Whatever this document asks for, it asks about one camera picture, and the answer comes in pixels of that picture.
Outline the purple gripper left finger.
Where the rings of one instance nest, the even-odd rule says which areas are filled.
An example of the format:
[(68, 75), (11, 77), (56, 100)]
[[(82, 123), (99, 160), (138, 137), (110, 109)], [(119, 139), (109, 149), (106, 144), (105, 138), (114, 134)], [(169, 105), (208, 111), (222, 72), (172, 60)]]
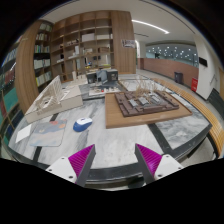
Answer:
[(90, 145), (70, 157), (60, 157), (46, 171), (84, 187), (95, 155), (95, 145)]

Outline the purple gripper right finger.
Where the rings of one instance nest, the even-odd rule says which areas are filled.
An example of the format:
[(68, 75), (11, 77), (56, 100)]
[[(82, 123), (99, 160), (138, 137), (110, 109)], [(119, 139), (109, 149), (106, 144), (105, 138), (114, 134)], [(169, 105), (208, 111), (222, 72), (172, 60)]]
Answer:
[(140, 144), (135, 144), (135, 155), (146, 184), (183, 169), (171, 155), (160, 155)]

